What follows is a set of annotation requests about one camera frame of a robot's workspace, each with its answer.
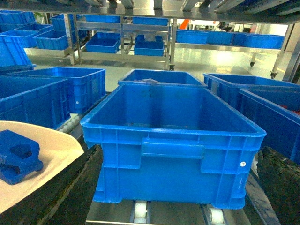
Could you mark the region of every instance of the orange object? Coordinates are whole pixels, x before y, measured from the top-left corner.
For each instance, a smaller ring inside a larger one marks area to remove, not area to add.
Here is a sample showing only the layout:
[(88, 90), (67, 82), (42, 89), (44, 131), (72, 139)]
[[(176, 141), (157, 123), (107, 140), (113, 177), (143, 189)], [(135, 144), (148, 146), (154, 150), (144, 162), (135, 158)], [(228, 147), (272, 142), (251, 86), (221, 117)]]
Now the orange object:
[(183, 23), (180, 25), (179, 29), (186, 29), (188, 27), (189, 19), (185, 19)]

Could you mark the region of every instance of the crate handle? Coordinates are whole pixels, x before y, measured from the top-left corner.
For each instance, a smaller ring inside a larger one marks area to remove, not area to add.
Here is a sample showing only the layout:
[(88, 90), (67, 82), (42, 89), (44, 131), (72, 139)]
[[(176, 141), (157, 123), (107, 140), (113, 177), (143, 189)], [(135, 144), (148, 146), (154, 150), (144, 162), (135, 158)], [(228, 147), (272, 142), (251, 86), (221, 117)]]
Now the crate handle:
[(142, 139), (142, 157), (203, 159), (204, 149), (197, 141)]

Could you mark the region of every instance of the blue plastic crate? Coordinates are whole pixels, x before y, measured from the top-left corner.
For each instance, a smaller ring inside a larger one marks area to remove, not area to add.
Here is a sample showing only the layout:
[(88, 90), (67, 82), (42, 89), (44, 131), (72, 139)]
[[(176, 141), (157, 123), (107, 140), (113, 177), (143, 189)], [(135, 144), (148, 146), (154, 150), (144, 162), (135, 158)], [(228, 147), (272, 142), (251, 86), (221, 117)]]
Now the blue plastic crate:
[(245, 35), (247, 33), (235, 33), (232, 41), (232, 45), (234, 46), (244, 46)]
[(280, 49), (284, 41), (284, 36), (246, 34), (244, 46), (251, 48)]
[(35, 22), (32, 12), (0, 10), (0, 23), (27, 24)]
[(210, 31), (208, 32), (207, 43), (211, 45), (230, 45), (233, 39), (233, 33)]
[(139, 41), (135, 44), (135, 55), (163, 56), (165, 44), (156, 41)]
[(5, 42), (15, 42), (23, 48), (33, 48), (37, 46), (36, 41), (33, 39), (38, 32), (32, 30), (9, 30), (0, 33), (0, 38)]
[(53, 30), (53, 25), (49, 24), (29, 24), (26, 26), (22, 26), (18, 28), (17, 30), (34, 30), (38, 32), (39, 34), (45, 33), (47, 31)]
[(117, 53), (120, 43), (113, 39), (92, 38), (85, 45), (87, 52), (94, 53)]
[(20, 44), (0, 38), (0, 67), (32, 65)]
[(35, 36), (40, 49), (65, 50), (68, 48), (68, 39), (65, 31), (50, 30), (46, 33)]
[(5, 32), (9, 30), (14, 30), (24, 26), (23, 24), (0, 24), (0, 31)]
[(225, 74), (203, 74), (204, 83), (212, 92), (218, 95), (225, 102), (234, 108), (238, 108), (240, 103), (239, 89), (257, 87), (295, 87), (300, 89), (300, 85), (294, 83), (276, 81), (258, 76), (246, 75), (225, 75)]
[(53, 67), (14, 73), (14, 75), (68, 79), (68, 101), (71, 113), (84, 113), (106, 95), (105, 69)]
[[(143, 34), (139, 34), (135, 37), (135, 42), (139, 42), (139, 41), (145, 41), (145, 36)], [(163, 37), (156, 35), (155, 36), (155, 41), (156, 42), (163, 42)]]
[(101, 144), (94, 201), (245, 204), (253, 156), (266, 135), (205, 88), (120, 85), (81, 121)]
[(267, 132), (269, 146), (300, 165), (300, 90), (287, 88), (241, 89), (240, 112)]
[(174, 72), (174, 71), (159, 71), (159, 70), (146, 70), (146, 69), (133, 69), (126, 76), (118, 81), (119, 85), (126, 83), (144, 83), (150, 82), (153, 84), (153, 80), (157, 81), (159, 85), (184, 85), (184, 86), (196, 86), (204, 87), (207, 86), (193, 77), (187, 72)]
[(120, 23), (120, 17), (114, 15), (85, 15), (88, 22)]
[(155, 17), (133, 17), (132, 23), (143, 24), (143, 25), (157, 25), (166, 26), (168, 25), (168, 19), (165, 18), (155, 18)]
[(68, 81), (0, 76), (0, 120), (56, 129), (70, 117)]
[[(75, 30), (73, 15), (70, 14), (69, 18), (70, 18), (71, 29)], [(77, 20), (81, 20), (81, 19), (83, 19), (83, 15), (76, 15), (76, 18), (77, 18)], [(53, 17), (50, 18), (50, 20), (51, 20), (53, 28), (55, 30), (64, 30), (64, 31), (66, 31), (66, 26), (65, 26), (64, 15), (63, 14), (53, 16)]]
[(208, 32), (199, 30), (177, 30), (176, 42), (189, 44), (206, 44)]

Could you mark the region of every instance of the crate rim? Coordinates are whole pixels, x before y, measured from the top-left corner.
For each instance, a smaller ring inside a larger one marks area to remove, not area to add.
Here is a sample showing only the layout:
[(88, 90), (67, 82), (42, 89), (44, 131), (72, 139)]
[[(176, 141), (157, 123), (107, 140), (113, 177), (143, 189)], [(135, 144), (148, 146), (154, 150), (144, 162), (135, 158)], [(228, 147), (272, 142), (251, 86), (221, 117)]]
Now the crate rim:
[[(30, 77), (30, 78), (33, 78), (33, 79), (53, 79), (53, 78), (45, 78), (45, 77), (41, 77), (41, 78), (38, 78), (38, 77)], [(11, 95), (11, 96), (8, 96), (8, 97), (4, 97), (4, 98), (1, 98), (0, 99), (0, 102), (2, 101), (5, 101), (7, 100), (8, 98), (15, 98), (15, 97), (18, 97), (18, 96), (21, 96), (21, 95), (24, 95), (24, 94), (27, 94), (27, 93), (30, 93), (30, 92), (33, 92), (33, 91), (36, 91), (36, 90), (39, 90), (41, 88), (46, 88), (46, 87), (50, 87), (54, 84), (59, 84), (59, 83), (63, 83), (63, 82), (67, 82), (68, 80), (67, 79), (60, 79), (58, 81), (54, 81), (54, 82), (51, 82), (49, 84), (46, 84), (46, 85), (43, 85), (43, 86), (40, 86), (40, 87), (37, 87), (37, 88), (34, 88), (34, 89), (30, 89), (30, 90), (27, 90), (27, 91), (23, 91), (21, 93), (18, 93), (18, 94), (15, 94), (15, 95)]]
[[(97, 71), (95, 71), (95, 72), (93, 72), (93, 73), (90, 73), (90, 74), (87, 74), (87, 75), (83, 75), (83, 76), (80, 76), (80, 77), (68, 77), (68, 76), (58, 76), (58, 77), (53, 77), (53, 76), (42, 76), (42, 77), (40, 77), (40, 78), (45, 78), (45, 79), (47, 79), (47, 78), (50, 78), (50, 79), (52, 79), (52, 78), (54, 78), (54, 79), (57, 79), (57, 78), (61, 78), (61, 79), (69, 79), (69, 78), (72, 78), (72, 79), (81, 79), (81, 78), (84, 78), (84, 77), (87, 77), (87, 76), (92, 76), (92, 75), (94, 75), (94, 74), (96, 74), (96, 73), (99, 73), (99, 72), (106, 72), (106, 69), (102, 69), (102, 68), (100, 68), (100, 69), (97, 69), (97, 68), (82, 68), (82, 67), (49, 67), (49, 68), (44, 68), (44, 69), (37, 69), (37, 70), (29, 70), (28, 72), (33, 72), (33, 71), (38, 71), (38, 70), (46, 70), (46, 69), (53, 69), (53, 68), (68, 68), (68, 69), (92, 69), (92, 70), (97, 70)], [(23, 73), (24, 71), (21, 71), (21, 72), (14, 72), (14, 73), (9, 73), (10, 75), (15, 75), (15, 76), (26, 76), (26, 75), (23, 75), (22, 73)]]
[(256, 101), (257, 103), (261, 104), (262, 101), (264, 101), (264, 104), (267, 105), (268, 108), (270, 108), (273, 111), (276, 111), (277, 113), (285, 116), (287, 119), (295, 121), (297, 124), (300, 125), (300, 116), (291, 112), (288, 109), (285, 109), (284, 107), (281, 107), (280, 105), (277, 105), (276, 103), (273, 103), (257, 94), (252, 93), (252, 90), (247, 90), (247, 89), (240, 89), (239, 93)]
[[(30, 33), (28, 34), (27, 36), (16, 36), (16, 35), (7, 35), (8, 33), (12, 32), (12, 31), (17, 31), (17, 32), (27, 32), (27, 33)], [(8, 30), (8, 31), (5, 31), (3, 33), (0, 33), (0, 36), (4, 36), (4, 37), (15, 37), (15, 38), (26, 38), (26, 37), (29, 37), (33, 34), (38, 34), (39, 32), (37, 32), (36, 30), (18, 30), (18, 29), (14, 29), (14, 30)]]
[[(266, 80), (269, 80), (268, 78), (264, 78), (264, 77), (260, 77), (260, 76), (254, 76), (254, 75), (237, 75), (237, 74), (213, 74), (213, 73), (210, 73), (210, 74), (207, 74), (207, 73), (203, 73), (203, 76), (204, 77), (208, 77), (208, 78), (211, 78), (211, 79), (214, 79), (214, 80), (217, 80), (218, 82), (222, 83), (222, 84), (226, 84), (228, 85), (229, 87), (232, 87), (232, 88), (255, 88), (257, 86), (262, 86), (262, 85), (259, 85), (259, 84), (243, 84), (243, 83), (231, 83), (231, 82), (228, 82), (226, 80), (223, 80), (222, 78), (219, 78), (219, 77), (216, 77), (214, 75), (226, 75), (226, 76), (243, 76), (243, 77), (258, 77), (258, 78), (261, 78), (261, 79), (266, 79)], [(272, 86), (272, 85), (265, 85), (266, 87), (286, 87), (286, 88), (296, 88), (296, 89), (299, 89), (300, 90), (300, 85), (297, 85), (295, 84), (294, 86)]]
[(132, 69), (132, 70), (130, 70), (128, 73), (126, 73), (121, 79), (119, 79), (118, 80), (118, 83), (120, 82), (120, 83), (139, 83), (139, 82), (135, 82), (135, 81), (124, 81), (124, 79), (126, 78), (126, 77), (128, 77), (132, 72), (134, 72), (135, 70), (139, 70), (139, 71), (144, 71), (144, 70), (147, 70), (147, 71), (154, 71), (154, 72), (168, 72), (168, 73), (186, 73), (186, 74), (188, 74), (188, 75), (190, 75), (192, 78), (194, 78), (197, 82), (199, 82), (201, 85), (196, 85), (196, 84), (181, 84), (181, 83), (176, 83), (176, 84), (173, 84), (173, 83), (157, 83), (156, 85), (173, 85), (173, 86), (182, 86), (182, 85), (184, 85), (184, 86), (192, 86), (192, 87), (196, 87), (196, 86), (199, 86), (199, 88), (205, 88), (205, 87), (207, 87), (207, 85), (204, 83), (204, 82), (202, 82), (202, 81), (200, 81), (197, 77), (195, 77), (195, 76), (193, 76), (192, 74), (190, 74), (189, 72), (185, 72), (185, 71), (165, 71), (165, 70), (158, 70), (158, 69)]
[(119, 91), (121, 88), (125, 86), (131, 86), (131, 84), (123, 84), (119, 85), (109, 96), (107, 96), (103, 101), (101, 101), (94, 109), (92, 109), (81, 121), (80, 124), (86, 128), (101, 128), (101, 129), (116, 129), (116, 130), (131, 130), (131, 131), (145, 131), (145, 132), (154, 132), (154, 133), (174, 133), (174, 130), (180, 131), (180, 134), (183, 135), (216, 135), (216, 136), (246, 136), (246, 137), (265, 137), (266, 132), (260, 126), (255, 124), (253, 121), (248, 119), (246, 116), (241, 114), (238, 110), (231, 107), (228, 103), (224, 102), (220, 97), (214, 95), (211, 91), (206, 88), (198, 88), (198, 87), (183, 87), (179, 86), (176, 88), (197, 88), (203, 91), (208, 92), (214, 98), (220, 100), (220, 103), (226, 107), (229, 107), (230, 110), (234, 111), (238, 117), (247, 122), (254, 132), (229, 132), (229, 131), (207, 131), (207, 130), (184, 130), (184, 129), (168, 129), (168, 128), (153, 128), (153, 127), (131, 127), (131, 126), (118, 126), (118, 125), (106, 125), (106, 124), (95, 124), (90, 123), (92, 117), (94, 117), (98, 113), (98, 109), (103, 107), (108, 103)]
[(47, 32), (45, 32), (45, 33), (38, 34), (38, 35), (36, 35), (36, 36), (34, 36), (34, 37), (35, 37), (35, 38), (48, 38), (48, 39), (53, 39), (53, 40), (59, 40), (59, 39), (61, 39), (61, 38), (64, 38), (65, 36), (67, 36), (67, 34), (64, 34), (63, 36), (61, 36), (61, 37), (59, 37), (59, 38), (53, 38), (53, 37), (40, 37), (41, 35), (44, 35), (44, 34), (46, 34), (46, 33), (53, 32), (53, 31), (63, 32), (62, 30), (49, 30), (49, 31), (47, 31)]

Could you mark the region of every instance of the beige tray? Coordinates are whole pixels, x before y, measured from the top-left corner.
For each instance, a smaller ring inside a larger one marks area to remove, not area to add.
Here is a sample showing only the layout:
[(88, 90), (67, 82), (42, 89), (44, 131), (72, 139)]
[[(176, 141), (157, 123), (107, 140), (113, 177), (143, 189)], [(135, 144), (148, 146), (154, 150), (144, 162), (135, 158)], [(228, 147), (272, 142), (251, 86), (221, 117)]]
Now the beige tray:
[(37, 190), (83, 154), (75, 138), (56, 130), (28, 123), (0, 121), (0, 131), (6, 129), (39, 143), (38, 158), (44, 163), (44, 168), (30, 173), (15, 185), (0, 180), (0, 213)]

